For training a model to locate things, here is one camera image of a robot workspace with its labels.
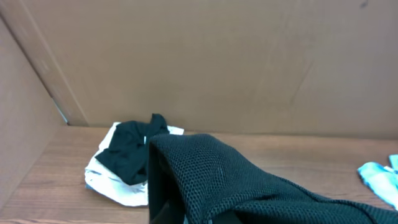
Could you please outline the black polo shirt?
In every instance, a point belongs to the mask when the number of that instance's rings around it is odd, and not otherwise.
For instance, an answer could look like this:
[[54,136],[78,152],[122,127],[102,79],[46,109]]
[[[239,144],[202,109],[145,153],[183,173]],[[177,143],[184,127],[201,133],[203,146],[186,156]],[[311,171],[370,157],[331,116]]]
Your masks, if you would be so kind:
[[396,223],[397,213],[315,194],[208,134],[147,141],[151,223]]

